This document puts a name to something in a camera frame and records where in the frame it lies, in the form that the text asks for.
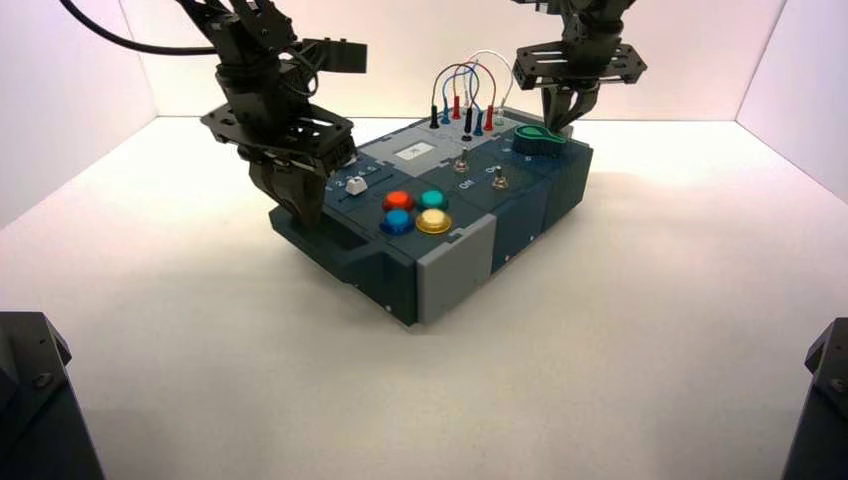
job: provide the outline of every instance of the gray panel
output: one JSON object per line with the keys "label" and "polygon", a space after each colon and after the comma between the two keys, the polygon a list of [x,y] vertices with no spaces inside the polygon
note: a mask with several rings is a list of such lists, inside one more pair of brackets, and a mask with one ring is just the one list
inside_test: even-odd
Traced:
{"label": "gray panel", "polygon": [[[482,137],[473,137],[470,142],[463,142],[464,125],[461,122],[455,121],[450,125],[440,124],[441,128],[436,130],[431,129],[429,123],[423,122],[412,128],[386,135],[360,148],[360,152],[373,157],[378,163],[392,165],[409,176],[418,177],[458,157],[463,148],[474,149],[518,125],[521,123],[505,117],[504,124],[495,126],[495,130],[486,132]],[[420,142],[425,142],[432,149],[411,160],[405,160],[397,155],[398,152],[405,151]]]}
{"label": "gray panel", "polygon": [[436,320],[489,278],[496,227],[486,214],[418,260],[418,321]]}

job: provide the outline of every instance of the yellow button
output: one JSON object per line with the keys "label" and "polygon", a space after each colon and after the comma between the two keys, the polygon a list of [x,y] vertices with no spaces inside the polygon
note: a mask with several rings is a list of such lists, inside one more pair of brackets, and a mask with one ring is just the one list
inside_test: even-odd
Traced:
{"label": "yellow button", "polygon": [[418,227],[418,230],[430,235],[445,233],[450,230],[452,225],[453,221],[447,213],[434,208],[424,210],[421,212],[421,215],[418,215],[418,218],[415,219],[415,226]]}

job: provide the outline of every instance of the blue button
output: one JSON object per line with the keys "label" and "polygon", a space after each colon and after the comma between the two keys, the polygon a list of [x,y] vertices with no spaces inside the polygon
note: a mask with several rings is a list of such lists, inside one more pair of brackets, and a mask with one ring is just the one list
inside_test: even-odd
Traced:
{"label": "blue button", "polygon": [[380,224],[380,228],[389,235],[409,233],[413,226],[412,216],[406,210],[391,210]]}

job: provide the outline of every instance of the black wire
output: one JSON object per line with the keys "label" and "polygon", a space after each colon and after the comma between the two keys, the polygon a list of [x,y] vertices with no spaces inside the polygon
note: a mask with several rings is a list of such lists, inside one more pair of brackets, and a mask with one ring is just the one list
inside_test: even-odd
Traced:
{"label": "black wire", "polygon": [[190,48],[174,48],[174,47],[159,47],[156,45],[145,45],[137,43],[126,38],[119,37],[114,33],[101,27],[94,20],[85,16],[84,13],[77,8],[71,0],[59,0],[62,6],[70,12],[80,23],[85,25],[89,30],[109,40],[112,43],[120,45],[130,50],[135,50],[141,53],[152,53],[154,55],[171,55],[178,57],[187,57],[193,55],[216,55],[218,52],[213,47],[190,47]]}
{"label": "black wire", "polygon": [[315,65],[313,65],[309,60],[306,59],[306,57],[301,55],[301,53],[298,52],[297,50],[295,50],[294,48],[286,49],[285,52],[288,53],[289,55],[291,55],[292,58],[294,58],[298,62],[302,63],[303,66],[306,67],[307,70],[309,70],[309,73],[312,76],[312,78],[309,79],[309,82],[311,82],[312,79],[315,79],[315,88],[313,88],[312,90],[310,90],[308,92],[304,92],[303,90],[298,90],[298,89],[292,87],[291,85],[289,85],[287,83],[285,84],[286,88],[288,90],[290,90],[290,91],[292,91],[292,92],[294,92],[298,95],[302,95],[306,98],[310,98],[310,97],[314,96],[316,93],[318,93],[318,69],[315,68]]}

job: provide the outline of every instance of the red button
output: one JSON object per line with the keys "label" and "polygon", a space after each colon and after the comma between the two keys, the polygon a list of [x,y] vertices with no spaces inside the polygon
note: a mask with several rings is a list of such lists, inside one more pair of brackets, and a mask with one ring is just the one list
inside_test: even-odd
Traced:
{"label": "red button", "polygon": [[392,192],[386,195],[386,199],[383,200],[383,210],[412,210],[415,208],[415,200],[412,199],[412,196],[404,191]]}

